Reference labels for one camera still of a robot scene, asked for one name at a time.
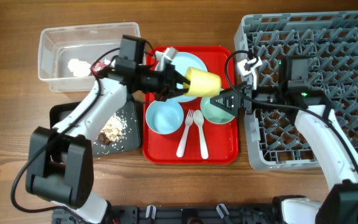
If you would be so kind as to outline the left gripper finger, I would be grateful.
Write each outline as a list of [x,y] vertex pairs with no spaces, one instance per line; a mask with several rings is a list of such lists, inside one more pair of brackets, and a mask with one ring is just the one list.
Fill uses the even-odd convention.
[[175,88],[175,89],[167,89],[164,91],[163,96],[164,97],[177,97],[177,96],[181,96],[184,95],[185,93],[188,92],[187,88]]
[[181,85],[184,85],[184,84],[190,85],[191,84],[191,82],[180,73],[174,73],[174,79],[175,79],[175,83],[179,83]]

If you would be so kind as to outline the mint green bowl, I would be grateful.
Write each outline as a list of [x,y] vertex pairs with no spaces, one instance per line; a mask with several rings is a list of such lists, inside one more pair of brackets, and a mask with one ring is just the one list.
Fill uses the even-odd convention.
[[201,99],[200,108],[203,116],[213,124],[226,124],[231,122],[235,116],[228,112],[214,106],[210,103],[210,97],[203,97]]

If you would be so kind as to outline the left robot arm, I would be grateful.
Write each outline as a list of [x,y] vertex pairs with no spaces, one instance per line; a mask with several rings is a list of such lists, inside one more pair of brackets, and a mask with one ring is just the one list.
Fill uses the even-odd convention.
[[162,71],[145,65],[147,44],[145,39],[123,35],[115,64],[93,74],[96,81],[86,98],[52,128],[38,127],[32,133],[28,161],[17,175],[26,176],[28,193],[85,223],[113,222],[111,204],[93,190],[93,141],[133,92],[156,93],[165,101],[188,91],[177,84],[190,84],[173,65]]

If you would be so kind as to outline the yellow cup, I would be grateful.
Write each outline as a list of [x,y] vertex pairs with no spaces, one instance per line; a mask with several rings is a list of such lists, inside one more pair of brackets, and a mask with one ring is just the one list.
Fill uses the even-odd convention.
[[221,91],[222,81],[219,75],[189,67],[185,78],[190,81],[190,84],[184,83],[184,89],[188,90],[185,96],[213,97]]

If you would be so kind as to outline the white napkin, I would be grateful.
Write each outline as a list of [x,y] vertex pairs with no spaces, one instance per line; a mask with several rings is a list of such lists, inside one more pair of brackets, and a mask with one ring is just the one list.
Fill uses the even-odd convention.
[[73,73],[74,77],[87,77],[91,73],[91,64],[86,61],[73,58],[68,62],[68,69]]

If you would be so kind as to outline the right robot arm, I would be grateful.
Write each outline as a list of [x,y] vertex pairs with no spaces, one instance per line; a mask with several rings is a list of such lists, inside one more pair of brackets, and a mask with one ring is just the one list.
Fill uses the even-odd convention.
[[237,116],[239,110],[284,110],[310,145],[323,171],[329,194],[322,203],[303,196],[276,197],[279,223],[358,223],[358,153],[340,127],[332,101],[312,90],[308,58],[287,57],[278,63],[278,85],[243,82],[212,97],[212,105]]

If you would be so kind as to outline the light blue bowl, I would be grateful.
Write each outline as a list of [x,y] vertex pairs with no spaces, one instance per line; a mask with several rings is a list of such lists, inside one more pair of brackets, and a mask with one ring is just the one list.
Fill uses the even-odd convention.
[[153,101],[146,109],[145,121],[157,134],[171,134],[180,128],[184,120],[181,105],[172,100]]

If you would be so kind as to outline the red snack wrapper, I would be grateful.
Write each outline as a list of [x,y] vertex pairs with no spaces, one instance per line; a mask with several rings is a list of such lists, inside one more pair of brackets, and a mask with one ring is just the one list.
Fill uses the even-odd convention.
[[91,71],[93,72],[93,75],[97,75],[98,72],[104,69],[105,67],[107,67],[107,65],[104,62],[98,61],[91,67]]

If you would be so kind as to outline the rice and mushroom leftovers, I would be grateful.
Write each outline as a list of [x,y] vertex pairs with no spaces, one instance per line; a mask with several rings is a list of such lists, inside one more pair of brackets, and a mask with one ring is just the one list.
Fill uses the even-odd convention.
[[110,143],[117,143],[126,138],[127,119],[121,115],[112,115],[98,135],[98,141],[107,146]]

